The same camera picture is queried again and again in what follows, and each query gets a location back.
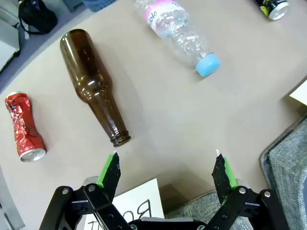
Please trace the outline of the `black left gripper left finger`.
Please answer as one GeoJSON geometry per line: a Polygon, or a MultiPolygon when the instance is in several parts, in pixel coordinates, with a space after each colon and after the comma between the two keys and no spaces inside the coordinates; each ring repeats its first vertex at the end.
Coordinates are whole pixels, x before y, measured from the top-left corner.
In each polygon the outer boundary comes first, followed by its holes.
{"type": "Polygon", "coordinates": [[[131,226],[112,204],[121,176],[119,156],[110,155],[95,183],[73,190],[58,187],[40,225],[41,230],[75,230],[82,217],[93,214],[106,230],[130,230],[131,226]]]}

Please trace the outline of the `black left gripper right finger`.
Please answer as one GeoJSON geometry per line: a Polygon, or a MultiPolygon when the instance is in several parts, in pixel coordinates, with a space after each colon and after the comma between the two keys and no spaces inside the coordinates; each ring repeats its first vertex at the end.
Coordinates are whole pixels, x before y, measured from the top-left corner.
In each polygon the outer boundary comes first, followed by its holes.
{"type": "Polygon", "coordinates": [[[248,218],[255,230],[288,230],[289,226],[277,193],[271,189],[255,193],[238,185],[221,153],[216,157],[212,172],[216,193],[221,204],[208,222],[207,230],[229,230],[238,217],[248,218]]]}

